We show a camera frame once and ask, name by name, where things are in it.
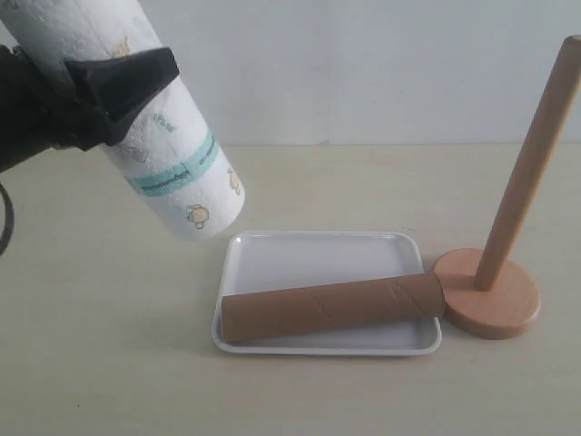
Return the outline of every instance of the wooden base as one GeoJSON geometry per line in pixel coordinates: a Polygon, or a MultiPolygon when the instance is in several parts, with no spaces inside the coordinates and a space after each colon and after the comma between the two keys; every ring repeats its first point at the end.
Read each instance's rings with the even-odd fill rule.
{"type": "Polygon", "coordinates": [[[485,339],[508,339],[526,332],[540,310],[538,289],[516,263],[506,261],[490,291],[480,291],[474,276],[482,250],[465,248],[434,264],[442,283],[444,317],[458,328],[485,339]]]}

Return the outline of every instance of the white tray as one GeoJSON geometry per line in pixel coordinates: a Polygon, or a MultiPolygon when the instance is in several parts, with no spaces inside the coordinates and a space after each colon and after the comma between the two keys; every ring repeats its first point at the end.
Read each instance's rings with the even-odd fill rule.
{"type": "Polygon", "coordinates": [[[438,318],[266,338],[222,341],[223,295],[423,273],[419,250],[402,233],[260,231],[231,239],[212,323],[212,338],[226,352],[354,356],[416,356],[442,340],[438,318]]]}

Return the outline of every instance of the paper towel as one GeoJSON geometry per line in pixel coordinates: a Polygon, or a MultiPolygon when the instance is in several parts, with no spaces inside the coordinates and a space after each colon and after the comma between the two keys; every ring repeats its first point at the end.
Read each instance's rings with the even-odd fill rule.
{"type": "MultiPolygon", "coordinates": [[[[0,19],[62,92],[72,89],[65,58],[109,59],[162,46],[136,0],[0,0],[0,19]]],[[[179,77],[120,144],[102,149],[180,238],[215,235],[244,204],[241,181],[179,77]]]]}

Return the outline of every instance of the beige table surface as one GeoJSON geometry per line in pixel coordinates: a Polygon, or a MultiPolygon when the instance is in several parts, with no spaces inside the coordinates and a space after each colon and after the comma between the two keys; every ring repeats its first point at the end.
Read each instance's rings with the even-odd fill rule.
{"type": "Polygon", "coordinates": [[[400,231],[429,266],[484,244],[517,152],[227,148],[247,203],[203,243],[174,240],[99,150],[1,174],[16,228],[0,258],[0,434],[580,434],[578,145],[557,148],[513,252],[542,292],[527,335],[443,322],[439,350],[408,359],[231,356],[210,335],[233,234],[400,231]]]}

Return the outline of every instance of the brown cardboard tube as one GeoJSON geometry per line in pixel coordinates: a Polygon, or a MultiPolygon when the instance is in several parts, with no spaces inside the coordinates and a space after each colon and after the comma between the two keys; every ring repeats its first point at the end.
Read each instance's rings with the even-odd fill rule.
{"type": "Polygon", "coordinates": [[[433,272],[222,297],[222,339],[270,336],[433,318],[445,302],[433,272]]]}

